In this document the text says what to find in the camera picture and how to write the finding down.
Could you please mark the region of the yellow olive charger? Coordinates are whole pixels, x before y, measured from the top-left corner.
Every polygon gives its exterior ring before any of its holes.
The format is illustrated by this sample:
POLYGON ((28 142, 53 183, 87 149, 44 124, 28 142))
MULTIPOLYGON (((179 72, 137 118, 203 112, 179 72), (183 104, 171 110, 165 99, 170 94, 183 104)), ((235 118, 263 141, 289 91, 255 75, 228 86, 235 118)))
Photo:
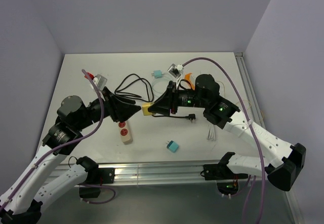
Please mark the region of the yellow olive charger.
POLYGON ((150 112, 148 109, 152 105, 151 102, 146 102, 141 105, 143 116, 152 116, 154 113, 150 112))

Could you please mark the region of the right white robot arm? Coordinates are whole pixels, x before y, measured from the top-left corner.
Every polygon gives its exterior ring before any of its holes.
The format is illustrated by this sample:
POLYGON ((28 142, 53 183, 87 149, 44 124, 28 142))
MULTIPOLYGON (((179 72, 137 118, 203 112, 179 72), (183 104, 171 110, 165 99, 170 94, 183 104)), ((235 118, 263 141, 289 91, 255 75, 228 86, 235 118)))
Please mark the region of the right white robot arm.
POLYGON ((205 180, 245 179, 250 175, 266 177, 276 188, 288 192, 305 164, 306 147, 281 140, 248 119, 242 110, 220 95, 220 86, 210 74, 195 79, 194 89, 178 89, 170 81, 166 91, 148 111, 169 116, 179 107, 202 108, 207 121, 256 147, 258 157, 227 152, 216 164, 203 166, 205 180))

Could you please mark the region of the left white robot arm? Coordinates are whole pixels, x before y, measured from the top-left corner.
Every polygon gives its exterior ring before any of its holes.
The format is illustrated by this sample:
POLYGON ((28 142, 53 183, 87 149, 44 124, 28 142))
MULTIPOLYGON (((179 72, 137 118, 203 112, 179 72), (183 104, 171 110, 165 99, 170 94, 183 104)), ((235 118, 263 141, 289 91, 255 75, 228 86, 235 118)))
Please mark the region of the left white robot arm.
POLYGON ((79 159, 72 169, 49 184, 44 184, 60 163, 84 139, 81 131, 96 124, 98 130, 106 117, 121 123, 140 111, 130 99, 121 99, 107 88, 96 91, 98 96, 85 106, 79 96, 68 96, 57 110, 57 119, 43 139, 35 157, 16 180, 1 195, 1 223, 37 223, 42 212, 58 197, 77 184, 98 179, 98 164, 89 157, 79 159))

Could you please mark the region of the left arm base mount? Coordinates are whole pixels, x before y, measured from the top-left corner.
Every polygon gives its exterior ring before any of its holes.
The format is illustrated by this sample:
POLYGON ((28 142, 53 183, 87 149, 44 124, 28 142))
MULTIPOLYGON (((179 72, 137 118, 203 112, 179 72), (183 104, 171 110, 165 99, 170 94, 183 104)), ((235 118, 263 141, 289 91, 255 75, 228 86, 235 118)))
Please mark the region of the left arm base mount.
POLYGON ((98 168, 90 171, 86 180, 79 187, 79 196, 87 200, 99 197, 101 187, 104 184, 112 184, 114 176, 114 168, 98 168))

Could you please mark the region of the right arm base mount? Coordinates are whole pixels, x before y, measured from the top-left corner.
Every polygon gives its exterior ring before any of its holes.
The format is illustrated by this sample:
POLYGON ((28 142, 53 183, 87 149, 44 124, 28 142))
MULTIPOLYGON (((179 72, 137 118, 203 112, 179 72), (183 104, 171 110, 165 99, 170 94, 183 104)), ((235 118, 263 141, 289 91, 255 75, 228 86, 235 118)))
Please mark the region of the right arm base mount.
POLYGON ((217 183, 217 189, 221 196, 232 196, 239 193, 239 180, 246 179, 245 186, 250 182, 251 177, 245 173, 233 173, 227 166, 221 164, 205 164, 200 172, 201 177, 206 181, 222 181, 217 183))

